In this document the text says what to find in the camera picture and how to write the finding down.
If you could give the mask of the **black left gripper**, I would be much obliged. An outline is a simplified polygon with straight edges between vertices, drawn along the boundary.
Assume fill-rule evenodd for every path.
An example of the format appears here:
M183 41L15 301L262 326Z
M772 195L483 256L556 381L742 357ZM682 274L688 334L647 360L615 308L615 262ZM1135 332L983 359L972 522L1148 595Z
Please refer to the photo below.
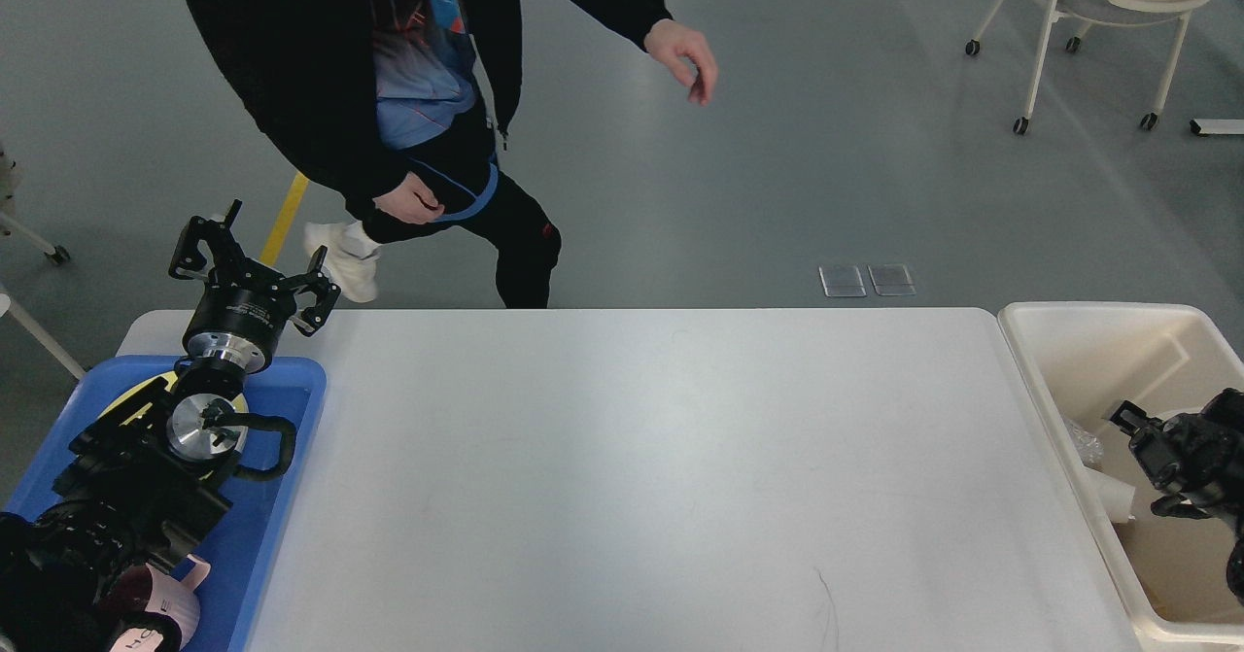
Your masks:
M316 333L328 322L341 290L325 270L328 246L315 250L304 274L279 277L272 296L238 287L253 280L253 265L231 236L241 208L243 202L234 199L221 220L192 217L180 231L168 275L205 284L183 337L192 360L216 357L243 370L266 370L286 324L294 324L299 333Z

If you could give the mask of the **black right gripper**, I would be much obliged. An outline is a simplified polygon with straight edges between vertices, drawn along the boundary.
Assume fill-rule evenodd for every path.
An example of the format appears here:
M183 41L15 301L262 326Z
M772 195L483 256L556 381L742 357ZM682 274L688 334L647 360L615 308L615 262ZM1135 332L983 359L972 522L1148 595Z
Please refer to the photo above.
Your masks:
M1133 435L1130 449L1156 490L1182 493L1191 487L1186 470L1191 426L1164 426L1149 417L1133 401L1121 401L1110 416L1112 426ZM1186 496L1159 496L1151 501L1151 513L1159 518L1203 520L1215 518L1203 504Z

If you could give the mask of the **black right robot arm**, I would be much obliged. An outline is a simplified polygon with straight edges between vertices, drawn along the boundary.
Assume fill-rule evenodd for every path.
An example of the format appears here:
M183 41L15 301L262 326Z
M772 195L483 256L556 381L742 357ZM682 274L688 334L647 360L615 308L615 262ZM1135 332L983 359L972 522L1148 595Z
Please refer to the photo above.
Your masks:
M1133 401L1108 414L1128 435L1128 450L1159 491L1149 504L1157 518L1218 519L1232 531L1227 589L1243 601L1243 433L1240 389L1225 388L1195 413L1169 419L1148 416Z

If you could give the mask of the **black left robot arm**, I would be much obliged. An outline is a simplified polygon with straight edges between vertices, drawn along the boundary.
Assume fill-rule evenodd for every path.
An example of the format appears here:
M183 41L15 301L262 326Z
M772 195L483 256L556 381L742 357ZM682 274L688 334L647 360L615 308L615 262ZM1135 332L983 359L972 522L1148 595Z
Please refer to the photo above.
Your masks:
M294 276L246 258L231 236L240 207L183 228L169 274L202 280L204 292L182 358L71 440L73 460L51 484L58 501L44 515L2 514L5 651L106 651L142 638L178 651L190 630L116 601L121 579L187 559L230 510L226 482L274 482L294 467L294 422L241 411L238 399L271 365L285 325L315 333L340 287L326 246Z

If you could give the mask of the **person's hand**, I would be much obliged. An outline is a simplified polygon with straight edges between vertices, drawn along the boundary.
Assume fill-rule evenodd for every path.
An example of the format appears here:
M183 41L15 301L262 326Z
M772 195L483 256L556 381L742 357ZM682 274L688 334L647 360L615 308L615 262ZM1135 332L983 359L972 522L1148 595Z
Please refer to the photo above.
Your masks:
M373 197L377 209L409 225L427 225L440 218L445 208L434 192L413 170L401 183L379 197Z

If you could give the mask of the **person's other hand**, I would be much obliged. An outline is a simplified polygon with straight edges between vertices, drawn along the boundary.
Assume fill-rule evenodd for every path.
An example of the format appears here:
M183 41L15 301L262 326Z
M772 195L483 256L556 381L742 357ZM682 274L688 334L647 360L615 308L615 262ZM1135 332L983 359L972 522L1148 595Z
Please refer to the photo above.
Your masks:
M698 29L671 17L661 19L644 34L641 45L688 90L690 103L707 106L712 102L720 68L707 36Z

